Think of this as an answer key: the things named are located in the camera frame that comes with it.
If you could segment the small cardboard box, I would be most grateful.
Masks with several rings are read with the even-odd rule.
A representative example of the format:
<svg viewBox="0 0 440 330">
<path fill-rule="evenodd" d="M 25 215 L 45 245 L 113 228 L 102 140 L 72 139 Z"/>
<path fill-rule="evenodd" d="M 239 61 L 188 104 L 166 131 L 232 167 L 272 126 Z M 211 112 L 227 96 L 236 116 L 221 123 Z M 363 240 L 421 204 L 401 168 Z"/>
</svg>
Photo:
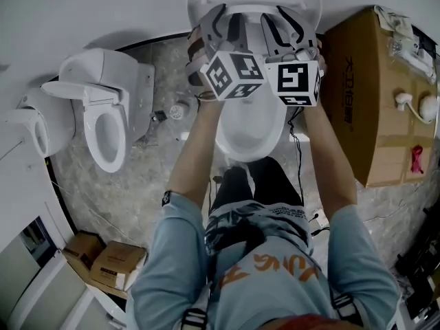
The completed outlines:
<svg viewBox="0 0 440 330">
<path fill-rule="evenodd" d="M 74 265 L 90 271 L 94 261 L 105 248 L 106 244 L 98 234 L 80 231 L 69 240 L 63 254 Z"/>
</svg>

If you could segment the person's right forearm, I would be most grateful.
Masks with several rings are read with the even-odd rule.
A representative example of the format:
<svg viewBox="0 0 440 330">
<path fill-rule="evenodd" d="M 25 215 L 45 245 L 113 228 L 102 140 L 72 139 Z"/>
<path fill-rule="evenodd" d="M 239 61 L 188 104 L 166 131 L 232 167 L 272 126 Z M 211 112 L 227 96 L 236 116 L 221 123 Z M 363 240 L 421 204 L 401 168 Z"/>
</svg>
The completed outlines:
<svg viewBox="0 0 440 330">
<path fill-rule="evenodd" d="M 322 208 L 332 220 L 337 211 L 357 203 L 355 177 L 322 105 L 305 108 L 304 117 Z"/>
</svg>

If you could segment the white bathtub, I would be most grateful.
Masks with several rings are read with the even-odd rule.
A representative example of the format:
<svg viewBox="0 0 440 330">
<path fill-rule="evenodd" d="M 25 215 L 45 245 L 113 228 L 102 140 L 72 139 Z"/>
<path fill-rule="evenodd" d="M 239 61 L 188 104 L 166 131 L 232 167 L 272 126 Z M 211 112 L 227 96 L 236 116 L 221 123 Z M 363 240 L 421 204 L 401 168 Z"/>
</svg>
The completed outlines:
<svg viewBox="0 0 440 330">
<path fill-rule="evenodd" d="M 125 311 L 103 291 L 87 286 L 92 299 L 76 330 L 127 330 Z"/>
</svg>

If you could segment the person's light blue shirt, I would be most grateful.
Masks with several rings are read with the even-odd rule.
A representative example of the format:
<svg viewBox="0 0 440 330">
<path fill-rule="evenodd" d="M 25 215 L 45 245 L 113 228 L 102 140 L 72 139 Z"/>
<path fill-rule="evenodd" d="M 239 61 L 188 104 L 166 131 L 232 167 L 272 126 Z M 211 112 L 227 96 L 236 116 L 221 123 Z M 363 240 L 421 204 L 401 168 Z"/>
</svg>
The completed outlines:
<svg viewBox="0 0 440 330">
<path fill-rule="evenodd" d="M 399 288 L 354 205 L 329 225 L 328 267 L 312 258 L 299 206 L 247 200 L 200 208 L 167 192 L 150 256 L 129 292 L 128 330 L 178 329 L 201 307 L 212 330 L 255 330 L 270 320 L 317 314 L 391 327 Z"/>
</svg>

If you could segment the person's left hand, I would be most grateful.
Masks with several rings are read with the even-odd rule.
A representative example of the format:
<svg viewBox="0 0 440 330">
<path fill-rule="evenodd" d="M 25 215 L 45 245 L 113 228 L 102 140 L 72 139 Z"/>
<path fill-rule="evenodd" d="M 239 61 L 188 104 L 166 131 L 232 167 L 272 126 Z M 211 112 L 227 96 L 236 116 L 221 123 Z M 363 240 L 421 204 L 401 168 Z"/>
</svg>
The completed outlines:
<svg viewBox="0 0 440 330">
<path fill-rule="evenodd" d="M 200 73 L 200 69 L 206 63 L 209 63 L 206 56 L 204 40 L 202 38 L 201 28 L 197 26 L 188 36 L 188 63 L 185 66 L 188 82 L 195 87 L 204 86 L 204 76 Z"/>
</svg>

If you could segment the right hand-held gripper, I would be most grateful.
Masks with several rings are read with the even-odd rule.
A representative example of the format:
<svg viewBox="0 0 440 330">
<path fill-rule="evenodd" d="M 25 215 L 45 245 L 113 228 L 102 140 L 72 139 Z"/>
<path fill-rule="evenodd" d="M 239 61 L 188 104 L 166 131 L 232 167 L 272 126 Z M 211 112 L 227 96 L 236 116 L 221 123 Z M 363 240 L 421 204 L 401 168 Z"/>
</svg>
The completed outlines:
<svg viewBox="0 0 440 330">
<path fill-rule="evenodd" d="M 281 35 L 273 20 L 267 14 L 261 15 L 269 56 L 264 66 L 272 93 L 286 106 L 314 107 L 322 81 L 316 32 L 299 13 L 276 7 L 282 20 Z"/>
</svg>

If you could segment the person's black trousers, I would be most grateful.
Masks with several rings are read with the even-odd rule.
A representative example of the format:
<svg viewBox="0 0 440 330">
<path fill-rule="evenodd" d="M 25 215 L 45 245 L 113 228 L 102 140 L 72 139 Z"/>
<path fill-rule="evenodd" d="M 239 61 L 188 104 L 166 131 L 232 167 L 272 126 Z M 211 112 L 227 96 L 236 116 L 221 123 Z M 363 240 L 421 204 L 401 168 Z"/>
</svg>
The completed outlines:
<svg viewBox="0 0 440 330">
<path fill-rule="evenodd" d="M 247 200 L 264 205 L 304 205 L 281 165 L 271 157 L 247 163 L 245 168 L 232 166 L 226 170 L 210 210 Z"/>
</svg>

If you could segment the white toilet with tank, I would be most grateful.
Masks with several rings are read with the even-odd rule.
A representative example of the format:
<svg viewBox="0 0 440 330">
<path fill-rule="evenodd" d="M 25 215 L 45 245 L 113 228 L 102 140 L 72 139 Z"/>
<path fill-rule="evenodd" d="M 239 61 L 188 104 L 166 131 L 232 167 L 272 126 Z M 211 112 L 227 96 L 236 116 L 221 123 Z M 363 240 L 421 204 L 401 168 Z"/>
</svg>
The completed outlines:
<svg viewBox="0 0 440 330">
<path fill-rule="evenodd" d="M 123 52 L 94 48 L 66 58 L 58 80 L 44 83 L 41 89 L 82 102 L 89 152 L 102 170 L 114 173 L 149 129 L 154 80 L 153 65 Z"/>
</svg>

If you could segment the red ribbon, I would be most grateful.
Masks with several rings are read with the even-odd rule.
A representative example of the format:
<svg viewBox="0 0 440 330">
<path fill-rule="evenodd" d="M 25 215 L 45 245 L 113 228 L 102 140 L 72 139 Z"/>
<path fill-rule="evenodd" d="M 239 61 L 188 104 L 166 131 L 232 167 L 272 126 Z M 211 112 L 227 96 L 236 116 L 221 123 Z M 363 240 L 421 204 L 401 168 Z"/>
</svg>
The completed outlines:
<svg viewBox="0 0 440 330">
<path fill-rule="evenodd" d="M 411 149 L 411 173 L 424 173 L 421 165 L 421 156 L 423 151 L 424 149 L 420 145 L 416 145 Z"/>
</svg>

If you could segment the dark glass window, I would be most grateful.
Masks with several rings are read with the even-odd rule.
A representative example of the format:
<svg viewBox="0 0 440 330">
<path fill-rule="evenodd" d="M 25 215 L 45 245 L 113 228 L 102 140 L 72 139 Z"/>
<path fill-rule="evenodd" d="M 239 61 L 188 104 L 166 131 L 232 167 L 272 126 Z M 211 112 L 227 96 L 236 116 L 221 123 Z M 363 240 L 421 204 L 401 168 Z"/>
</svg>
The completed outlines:
<svg viewBox="0 0 440 330">
<path fill-rule="evenodd" d="M 44 267 L 58 250 L 40 217 L 24 228 L 19 236 L 40 267 Z"/>
</svg>

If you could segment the clear plastic bags with fittings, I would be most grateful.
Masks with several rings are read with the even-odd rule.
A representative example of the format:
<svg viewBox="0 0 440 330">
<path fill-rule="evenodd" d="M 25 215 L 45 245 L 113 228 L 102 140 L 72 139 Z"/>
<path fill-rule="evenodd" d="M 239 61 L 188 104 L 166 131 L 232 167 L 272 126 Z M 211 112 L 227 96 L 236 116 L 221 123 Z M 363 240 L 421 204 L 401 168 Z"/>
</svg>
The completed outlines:
<svg viewBox="0 0 440 330">
<path fill-rule="evenodd" d="M 389 54 L 433 85 L 437 79 L 434 59 L 421 46 L 410 18 L 380 5 L 375 5 L 373 11 L 378 16 L 380 27 L 391 33 Z"/>
</svg>

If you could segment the white smart toilet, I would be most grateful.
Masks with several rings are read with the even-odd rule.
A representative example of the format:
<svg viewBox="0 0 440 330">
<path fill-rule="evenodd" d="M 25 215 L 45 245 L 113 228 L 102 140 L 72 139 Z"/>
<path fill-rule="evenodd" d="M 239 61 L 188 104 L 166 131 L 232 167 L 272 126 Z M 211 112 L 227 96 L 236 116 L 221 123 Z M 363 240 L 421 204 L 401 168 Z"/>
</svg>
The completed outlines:
<svg viewBox="0 0 440 330">
<path fill-rule="evenodd" d="M 280 35 L 286 36 L 283 19 L 274 6 L 228 6 L 219 22 L 222 32 L 234 13 L 244 16 L 247 44 L 255 54 L 269 56 L 261 27 L 263 13 L 275 22 Z M 287 107 L 272 93 L 267 83 L 247 98 L 227 100 L 217 128 L 217 146 L 230 159 L 238 162 L 253 162 L 268 156 L 281 136 L 286 111 Z"/>
</svg>

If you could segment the white wall-hung toilet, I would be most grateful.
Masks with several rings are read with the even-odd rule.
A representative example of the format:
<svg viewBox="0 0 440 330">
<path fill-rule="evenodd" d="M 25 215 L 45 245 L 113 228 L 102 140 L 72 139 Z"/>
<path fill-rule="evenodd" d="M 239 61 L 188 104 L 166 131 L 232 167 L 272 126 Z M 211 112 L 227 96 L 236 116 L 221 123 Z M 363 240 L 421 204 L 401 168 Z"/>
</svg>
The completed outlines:
<svg viewBox="0 0 440 330">
<path fill-rule="evenodd" d="M 0 115 L 0 122 L 25 126 L 43 158 L 64 149 L 76 132 L 71 100 L 50 96 L 40 88 L 29 90 L 16 109 Z"/>
</svg>

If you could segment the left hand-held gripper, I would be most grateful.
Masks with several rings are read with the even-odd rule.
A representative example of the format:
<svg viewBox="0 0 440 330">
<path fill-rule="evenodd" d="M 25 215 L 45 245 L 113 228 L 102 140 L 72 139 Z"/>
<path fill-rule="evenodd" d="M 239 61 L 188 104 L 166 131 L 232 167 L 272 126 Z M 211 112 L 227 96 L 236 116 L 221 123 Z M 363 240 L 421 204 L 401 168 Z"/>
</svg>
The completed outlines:
<svg viewBox="0 0 440 330">
<path fill-rule="evenodd" d="M 218 101 L 249 98 L 265 84 L 264 58 L 251 53 L 245 17 L 235 13 L 229 20 L 225 49 L 217 25 L 226 11 L 226 4 L 216 5 L 200 20 L 199 27 L 209 63 L 203 65 L 206 91 L 213 91 Z"/>
</svg>

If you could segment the white power strip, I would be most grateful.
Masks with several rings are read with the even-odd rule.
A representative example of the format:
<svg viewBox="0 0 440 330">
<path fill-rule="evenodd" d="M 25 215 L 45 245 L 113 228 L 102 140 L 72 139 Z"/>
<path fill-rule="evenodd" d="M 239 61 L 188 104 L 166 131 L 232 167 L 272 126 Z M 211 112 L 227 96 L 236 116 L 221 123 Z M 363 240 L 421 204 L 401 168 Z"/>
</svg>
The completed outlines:
<svg viewBox="0 0 440 330">
<path fill-rule="evenodd" d="M 315 213 L 315 222 L 319 225 L 320 228 L 325 228 L 329 225 L 329 220 L 327 219 L 323 209 L 318 209 Z"/>
</svg>

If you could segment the small cardboard boxes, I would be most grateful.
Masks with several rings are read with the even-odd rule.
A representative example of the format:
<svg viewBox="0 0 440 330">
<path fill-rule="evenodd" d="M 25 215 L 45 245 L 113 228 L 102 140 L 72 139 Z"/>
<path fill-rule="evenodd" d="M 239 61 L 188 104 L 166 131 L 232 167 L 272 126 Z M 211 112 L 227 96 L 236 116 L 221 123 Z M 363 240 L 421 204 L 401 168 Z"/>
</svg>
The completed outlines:
<svg viewBox="0 0 440 330">
<path fill-rule="evenodd" d="M 147 258 L 143 247 L 111 241 L 93 262 L 90 278 L 102 285 L 127 292 Z"/>
</svg>

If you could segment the person's left forearm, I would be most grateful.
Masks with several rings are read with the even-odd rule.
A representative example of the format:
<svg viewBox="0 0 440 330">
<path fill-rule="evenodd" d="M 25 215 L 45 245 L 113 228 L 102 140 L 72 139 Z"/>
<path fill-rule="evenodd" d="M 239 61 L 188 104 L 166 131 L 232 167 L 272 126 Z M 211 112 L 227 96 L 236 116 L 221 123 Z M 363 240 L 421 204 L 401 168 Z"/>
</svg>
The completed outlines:
<svg viewBox="0 0 440 330">
<path fill-rule="evenodd" d="M 203 102 L 171 171 L 167 189 L 203 207 L 222 102 Z"/>
</svg>

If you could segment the large cardboard box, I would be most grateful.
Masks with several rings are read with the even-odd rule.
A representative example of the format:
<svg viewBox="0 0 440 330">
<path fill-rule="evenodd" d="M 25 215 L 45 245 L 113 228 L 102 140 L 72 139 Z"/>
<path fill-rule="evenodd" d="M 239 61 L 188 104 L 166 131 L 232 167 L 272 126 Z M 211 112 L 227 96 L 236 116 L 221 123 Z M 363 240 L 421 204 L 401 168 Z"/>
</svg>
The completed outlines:
<svg viewBox="0 0 440 330">
<path fill-rule="evenodd" d="M 417 109 L 437 88 L 389 54 L 390 38 L 367 8 L 328 30 L 323 41 L 327 72 L 320 100 L 355 178 L 370 187 L 422 180 L 434 146 L 435 124 L 399 111 L 395 96 L 411 94 Z M 410 171 L 416 145 L 423 147 L 423 174 Z"/>
</svg>

